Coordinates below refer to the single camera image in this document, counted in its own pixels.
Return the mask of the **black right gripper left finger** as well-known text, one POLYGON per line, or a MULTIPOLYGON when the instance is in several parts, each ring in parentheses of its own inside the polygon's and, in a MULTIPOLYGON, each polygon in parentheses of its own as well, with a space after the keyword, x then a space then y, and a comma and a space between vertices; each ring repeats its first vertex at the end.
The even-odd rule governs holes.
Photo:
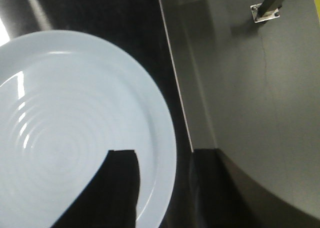
POLYGON ((53 227, 134 228, 139 192, 135 151, 108 151, 95 176, 53 227))

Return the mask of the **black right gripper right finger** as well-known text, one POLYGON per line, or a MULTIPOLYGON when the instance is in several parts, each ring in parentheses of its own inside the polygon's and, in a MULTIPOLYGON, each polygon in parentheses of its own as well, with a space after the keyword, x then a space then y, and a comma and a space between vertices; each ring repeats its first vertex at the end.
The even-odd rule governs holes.
POLYGON ((250 178, 220 149, 195 149, 190 184, 199 228, 318 228, 320 220, 250 178))

